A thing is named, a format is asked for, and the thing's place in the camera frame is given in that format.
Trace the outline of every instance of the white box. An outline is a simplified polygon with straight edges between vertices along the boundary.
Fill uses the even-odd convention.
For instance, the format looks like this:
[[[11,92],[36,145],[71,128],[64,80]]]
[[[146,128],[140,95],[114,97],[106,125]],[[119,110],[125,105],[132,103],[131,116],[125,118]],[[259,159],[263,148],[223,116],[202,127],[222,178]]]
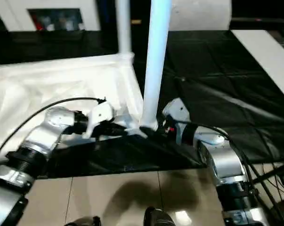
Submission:
[[[32,113],[70,97],[105,98],[117,116],[129,116],[138,128],[143,99],[132,67],[133,54],[115,54],[0,66],[0,145]],[[96,101],[60,104],[87,114]],[[6,144],[0,159],[15,151],[29,131],[43,121],[40,113]],[[91,142],[79,135],[64,136],[60,147]]]

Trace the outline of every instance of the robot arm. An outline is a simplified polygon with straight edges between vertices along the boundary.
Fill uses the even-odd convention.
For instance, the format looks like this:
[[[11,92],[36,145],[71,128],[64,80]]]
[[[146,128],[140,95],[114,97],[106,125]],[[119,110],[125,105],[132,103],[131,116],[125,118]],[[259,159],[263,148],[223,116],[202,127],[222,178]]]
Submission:
[[[51,157],[63,134],[91,137],[101,122],[113,118],[112,107],[103,102],[87,116],[64,107],[53,107],[44,121],[35,127],[15,152],[7,154],[8,162],[0,165],[0,226],[16,225],[28,203],[25,195]]]
[[[175,121],[190,120],[189,112],[179,98],[170,102],[163,114]],[[177,144],[193,145],[210,168],[225,225],[269,226],[263,209],[257,204],[257,190],[251,189],[240,159],[227,138],[201,126],[177,122],[174,127]]]

